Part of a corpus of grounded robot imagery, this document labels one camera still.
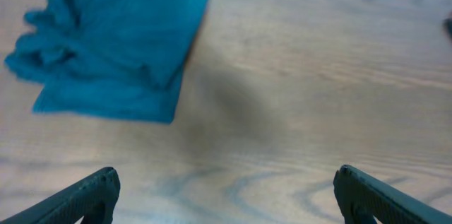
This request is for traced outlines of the black patterned shorts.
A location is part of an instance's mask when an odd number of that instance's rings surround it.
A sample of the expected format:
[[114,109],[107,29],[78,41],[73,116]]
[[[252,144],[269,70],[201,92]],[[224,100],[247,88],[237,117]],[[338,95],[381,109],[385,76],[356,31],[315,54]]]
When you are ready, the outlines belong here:
[[443,27],[446,32],[446,35],[448,36],[449,40],[452,40],[452,15],[449,15],[444,21],[443,21]]

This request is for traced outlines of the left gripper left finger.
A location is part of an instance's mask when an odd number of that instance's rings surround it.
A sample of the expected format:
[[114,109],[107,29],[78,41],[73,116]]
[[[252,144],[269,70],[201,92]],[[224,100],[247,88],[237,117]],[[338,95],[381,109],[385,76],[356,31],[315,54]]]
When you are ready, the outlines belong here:
[[104,167],[1,224],[111,224],[120,181],[113,167]]

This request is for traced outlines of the folded navy shorts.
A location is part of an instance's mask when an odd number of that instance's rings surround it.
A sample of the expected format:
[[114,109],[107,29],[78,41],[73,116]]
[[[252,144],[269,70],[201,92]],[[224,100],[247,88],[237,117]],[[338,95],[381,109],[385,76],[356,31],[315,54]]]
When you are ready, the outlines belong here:
[[74,0],[28,11],[35,27],[5,60],[19,79],[39,83],[35,112],[169,123],[179,99],[191,34],[162,33],[103,16],[83,23]]

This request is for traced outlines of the navy blue shorts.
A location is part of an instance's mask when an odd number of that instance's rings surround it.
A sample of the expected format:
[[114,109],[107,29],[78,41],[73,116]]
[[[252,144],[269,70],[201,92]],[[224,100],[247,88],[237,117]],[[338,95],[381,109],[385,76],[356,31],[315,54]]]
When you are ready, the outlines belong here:
[[69,10],[69,35],[91,52],[164,88],[178,72],[208,0],[53,0]]

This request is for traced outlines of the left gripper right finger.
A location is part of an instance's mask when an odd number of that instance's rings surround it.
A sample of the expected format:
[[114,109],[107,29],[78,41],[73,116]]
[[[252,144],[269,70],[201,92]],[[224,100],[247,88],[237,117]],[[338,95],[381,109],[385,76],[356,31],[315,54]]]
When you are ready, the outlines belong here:
[[345,224],[451,224],[451,216],[351,165],[335,173],[334,194]]

